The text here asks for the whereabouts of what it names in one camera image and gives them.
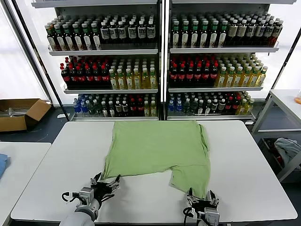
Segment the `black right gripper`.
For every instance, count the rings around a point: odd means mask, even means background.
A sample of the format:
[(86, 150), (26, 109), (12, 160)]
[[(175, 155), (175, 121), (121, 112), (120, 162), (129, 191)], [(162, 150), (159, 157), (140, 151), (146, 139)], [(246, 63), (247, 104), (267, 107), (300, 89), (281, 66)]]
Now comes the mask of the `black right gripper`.
[(205, 208), (216, 209), (219, 204), (219, 198), (216, 197), (212, 190), (207, 193), (208, 200), (196, 200), (193, 196), (192, 188), (189, 189), (187, 194), (187, 201), (191, 207), (192, 212), (205, 212)]

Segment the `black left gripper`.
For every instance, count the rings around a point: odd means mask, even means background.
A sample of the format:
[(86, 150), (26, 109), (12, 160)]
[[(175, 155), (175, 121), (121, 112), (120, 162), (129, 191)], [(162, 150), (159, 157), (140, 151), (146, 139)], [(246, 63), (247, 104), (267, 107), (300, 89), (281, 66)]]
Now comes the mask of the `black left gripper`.
[(90, 184), (94, 191), (94, 198), (98, 202), (104, 202), (112, 198), (115, 194), (113, 192), (119, 187), (120, 184), (120, 175), (110, 183), (98, 182), (98, 179), (101, 177), (101, 173), (96, 174), (93, 178), (90, 179)]

